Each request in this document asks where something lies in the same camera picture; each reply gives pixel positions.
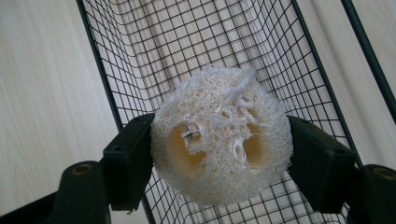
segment metal wire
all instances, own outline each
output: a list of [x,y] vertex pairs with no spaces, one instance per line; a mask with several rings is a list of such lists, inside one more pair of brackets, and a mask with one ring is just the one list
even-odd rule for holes
[[[291,1],[78,1],[120,125],[154,112],[206,66],[253,66],[289,115],[352,143]],[[156,223],[346,223],[348,212],[315,213],[287,173],[257,197],[223,207],[192,203],[155,171],[146,195]]]

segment black wire grid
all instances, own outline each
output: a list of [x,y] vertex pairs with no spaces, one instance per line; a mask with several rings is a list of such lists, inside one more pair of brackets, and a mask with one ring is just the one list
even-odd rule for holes
[[[354,147],[295,1],[78,0],[109,102],[121,129],[152,113],[183,80],[208,66],[257,69],[288,114]],[[244,203],[200,206],[156,174],[152,223],[346,223],[315,213],[290,176]]]

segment loofah sponge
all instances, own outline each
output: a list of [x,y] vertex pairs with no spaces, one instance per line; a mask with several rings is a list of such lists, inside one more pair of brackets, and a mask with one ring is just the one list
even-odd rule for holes
[[156,170],[195,203],[243,202],[289,165],[285,109],[255,73],[206,69],[182,83],[156,112],[151,128]]

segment wooden surface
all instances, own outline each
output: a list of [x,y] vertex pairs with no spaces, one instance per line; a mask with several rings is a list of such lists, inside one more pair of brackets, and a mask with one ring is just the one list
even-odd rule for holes
[[396,1],[354,0],[364,31],[396,95]]
[[362,162],[396,169],[396,126],[341,2],[298,2]]
[[[117,134],[76,1],[0,1],[0,216]],[[143,209],[113,223],[147,223]]]

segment white loofah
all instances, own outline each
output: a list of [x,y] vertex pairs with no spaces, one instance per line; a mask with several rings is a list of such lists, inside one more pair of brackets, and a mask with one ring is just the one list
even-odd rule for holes
[[195,203],[243,202],[289,165],[285,109],[255,73],[206,69],[181,84],[156,112],[151,129],[156,170]]

